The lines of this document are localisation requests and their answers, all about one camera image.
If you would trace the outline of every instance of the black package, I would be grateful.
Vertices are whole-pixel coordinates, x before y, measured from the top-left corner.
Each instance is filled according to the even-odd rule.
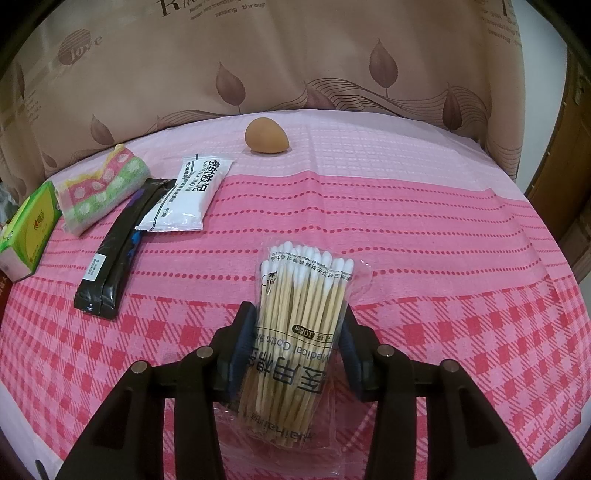
[[[96,251],[74,296],[74,308],[114,320],[135,251],[145,232],[135,226],[172,188],[174,180],[148,179],[134,193]]]

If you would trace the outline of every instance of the wall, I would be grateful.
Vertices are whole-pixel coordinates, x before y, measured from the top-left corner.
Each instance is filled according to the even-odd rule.
[[[527,0],[513,0],[525,67],[525,132],[517,186],[531,182],[560,110],[566,76],[566,43]]]

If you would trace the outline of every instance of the metal screw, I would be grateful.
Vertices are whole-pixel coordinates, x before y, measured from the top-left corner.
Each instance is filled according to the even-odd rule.
[[[195,353],[199,358],[209,358],[213,355],[213,348],[209,345],[200,346]]]
[[[452,374],[456,373],[460,369],[460,364],[457,363],[455,360],[447,359],[441,362],[441,366],[451,372]]]
[[[381,356],[393,356],[394,352],[396,352],[396,349],[392,345],[388,345],[386,343],[382,343],[378,347],[378,353]]]
[[[131,365],[131,371],[134,374],[142,374],[146,371],[147,368],[148,368],[148,364],[146,362],[144,362],[143,360],[140,360],[139,362],[135,362],[133,365]]]

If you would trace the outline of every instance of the plastic bag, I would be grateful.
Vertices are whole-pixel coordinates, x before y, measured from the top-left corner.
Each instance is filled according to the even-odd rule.
[[[144,216],[138,230],[203,230],[205,212],[233,161],[198,154],[183,160],[174,188]]]
[[[274,242],[259,259],[259,317],[225,455],[287,475],[338,475],[332,366],[347,300],[371,281],[362,261]]]
[[[114,320],[143,232],[139,218],[173,187],[172,180],[148,179],[131,197],[92,258],[74,296],[74,308]]]

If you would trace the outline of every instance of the pink tablecloth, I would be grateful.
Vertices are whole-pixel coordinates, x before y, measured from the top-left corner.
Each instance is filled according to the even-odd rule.
[[[58,223],[35,276],[14,286],[0,330],[0,380],[33,430],[65,458],[131,362],[181,358],[254,300],[261,242],[278,233],[369,263],[371,289],[354,304],[360,323],[412,359],[457,358],[528,460],[539,460],[580,422],[591,342],[579,288],[533,208],[475,144],[434,127],[371,113],[273,117],[291,140],[279,157],[243,146],[252,116],[130,142],[155,176],[175,177],[195,151],[236,164],[203,232],[145,237],[114,323],[72,299],[121,208],[81,239]],[[345,474],[360,478],[375,412],[350,413],[342,377],[336,398]],[[172,452],[168,429],[169,478]],[[232,458],[226,470],[230,479],[280,476]]]

